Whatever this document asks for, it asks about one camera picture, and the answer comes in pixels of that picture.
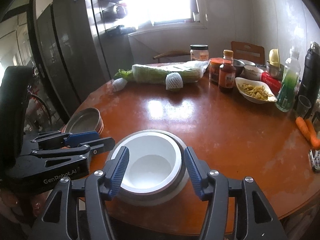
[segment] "wooden chair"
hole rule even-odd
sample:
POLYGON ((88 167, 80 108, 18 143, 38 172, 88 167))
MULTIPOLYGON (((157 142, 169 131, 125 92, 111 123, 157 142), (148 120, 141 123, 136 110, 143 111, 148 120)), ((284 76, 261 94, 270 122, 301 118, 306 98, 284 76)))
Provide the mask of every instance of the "wooden chair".
POLYGON ((265 65, 264 48, 245 42, 232 41, 233 58, 245 59, 254 63, 265 65))
POLYGON ((153 59, 157 59, 158 63, 160 63, 160 59, 163 57, 180 57, 180 56, 190 56, 190 52, 186 52, 183 50, 171 50, 166 53, 162 53, 158 56, 153 57, 153 59))

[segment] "black jar lid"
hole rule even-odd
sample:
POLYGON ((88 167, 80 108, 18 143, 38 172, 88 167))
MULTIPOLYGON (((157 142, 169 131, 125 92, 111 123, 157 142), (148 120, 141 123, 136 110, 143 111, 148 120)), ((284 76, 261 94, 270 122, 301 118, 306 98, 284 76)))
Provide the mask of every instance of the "black jar lid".
POLYGON ((209 50, 208 45, 204 45, 204 44, 193 44, 190 45, 190 49, 193 50, 209 50))

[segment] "plastic bag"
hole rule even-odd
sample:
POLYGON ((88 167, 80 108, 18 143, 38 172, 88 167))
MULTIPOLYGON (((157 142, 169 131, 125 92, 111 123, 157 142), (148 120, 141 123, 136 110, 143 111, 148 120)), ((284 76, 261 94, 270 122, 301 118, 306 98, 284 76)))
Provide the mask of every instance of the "plastic bag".
POLYGON ((132 66, 134 79, 138 83, 165 84, 167 74, 178 72, 183 83, 194 83, 203 77, 208 61, 188 61, 182 64, 147 66, 135 64, 132 66))

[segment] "reddish-brown tabletop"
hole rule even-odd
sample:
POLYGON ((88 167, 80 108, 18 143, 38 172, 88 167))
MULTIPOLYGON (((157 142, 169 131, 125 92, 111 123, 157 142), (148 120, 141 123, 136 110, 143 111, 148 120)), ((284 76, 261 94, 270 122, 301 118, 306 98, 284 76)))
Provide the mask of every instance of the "reddish-brown tabletop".
MULTIPOLYGON (((164 85, 128 83, 114 93, 108 82, 79 110, 87 107, 100 110, 102 136, 111 136, 116 143, 140 130, 166 130, 225 176, 252 176, 280 218, 307 204, 320 190, 320 175, 310 165, 310 146, 292 114, 282 113, 273 103, 251 103, 236 88, 223 94, 206 75, 179 92, 166 91, 164 85)), ((104 166, 107 155, 94 157, 91 172, 104 166)), ((181 235, 200 233, 207 206, 196 197, 190 181, 161 205, 135 207, 118 199, 106 204, 111 216, 119 220, 181 235)), ((233 212, 230 199, 227 232, 233 228, 233 212)))

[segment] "bottle with yellow cap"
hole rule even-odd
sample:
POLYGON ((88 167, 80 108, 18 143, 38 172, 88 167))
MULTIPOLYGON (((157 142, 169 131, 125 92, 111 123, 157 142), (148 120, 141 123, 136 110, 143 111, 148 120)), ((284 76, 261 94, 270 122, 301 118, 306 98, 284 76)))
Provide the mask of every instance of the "bottle with yellow cap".
POLYGON ((228 93, 233 90, 236 78, 236 68, 233 66, 233 51, 225 49, 223 51, 223 64, 219 70, 219 89, 228 93))

